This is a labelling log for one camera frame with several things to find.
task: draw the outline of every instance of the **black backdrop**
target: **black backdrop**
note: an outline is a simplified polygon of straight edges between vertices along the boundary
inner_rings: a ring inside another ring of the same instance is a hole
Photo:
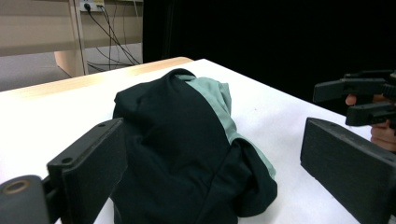
[[[319,82],[396,68],[393,2],[145,0],[143,61],[208,59],[312,103]]]

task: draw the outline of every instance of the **electrical outlet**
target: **electrical outlet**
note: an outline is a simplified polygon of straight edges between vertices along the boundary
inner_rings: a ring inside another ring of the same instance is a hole
[[[105,0],[79,0],[79,10],[87,11],[84,7],[85,4],[89,4],[91,6],[91,11],[102,11],[99,6],[105,6]]]

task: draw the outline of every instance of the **folded garment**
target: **folded garment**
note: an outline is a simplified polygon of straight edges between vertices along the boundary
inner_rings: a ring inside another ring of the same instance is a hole
[[[227,83],[185,69],[117,93],[128,169],[115,223],[233,224],[266,210],[276,170],[237,132],[231,102]]]

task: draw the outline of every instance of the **white tabletop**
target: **white tabletop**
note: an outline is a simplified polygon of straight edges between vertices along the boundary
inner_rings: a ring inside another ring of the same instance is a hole
[[[229,83],[232,118],[238,132],[262,150],[276,168],[276,200],[264,213],[240,218],[239,223],[359,223],[300,165],[300,153],[307,117],[338,123],[366,139],[369,139],[369,127],[347,127],[344,116],[208,60],[30,100],[2,98],[0,94],[0,183],[20,175],[44,178],[48,175],[48,161],[94,125],[112,118],[113,100],[118,91],[159,78],[174,68],[186,68],[197,77]],[[95,223],[112,223],[111,201]]]

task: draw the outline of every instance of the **human hand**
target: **human hand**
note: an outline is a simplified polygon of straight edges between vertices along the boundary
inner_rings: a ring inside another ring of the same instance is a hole
[[[354,105],[356,104],[357,98],[356,95],[349,94],[346,97],[346,104],[347,105]],[[381,101],[390,101],[383,95],[374,95],[373,102],[381,102]],[[395,130],[389,127],[389,120],[384,123],[374,124],[372,125],[371,130],[371,142],[382,147],[389,151],[396,152],[396,136]]]

